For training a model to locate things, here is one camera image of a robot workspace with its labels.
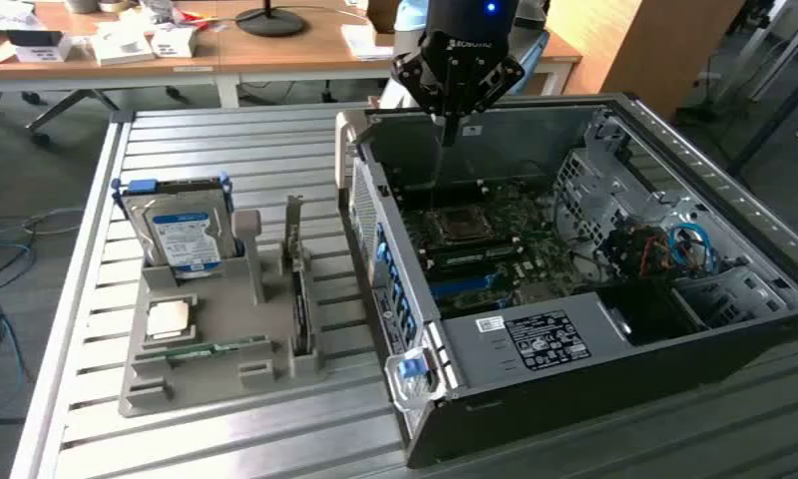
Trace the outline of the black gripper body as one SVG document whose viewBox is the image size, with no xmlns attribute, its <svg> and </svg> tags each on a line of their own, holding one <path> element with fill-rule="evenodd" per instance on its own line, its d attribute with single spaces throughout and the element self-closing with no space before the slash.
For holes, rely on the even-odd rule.
<svg viewBox="0 0 798 479">
<path fill-rule="evenodd" d="M 451 146 L 460 121 L 482 113 L 524 75 L 510 53 L 516 1 L 431 1 L 418 51 L 394 59 L 394 78 L 419 107 L 442 122 Z"/>
</svg>

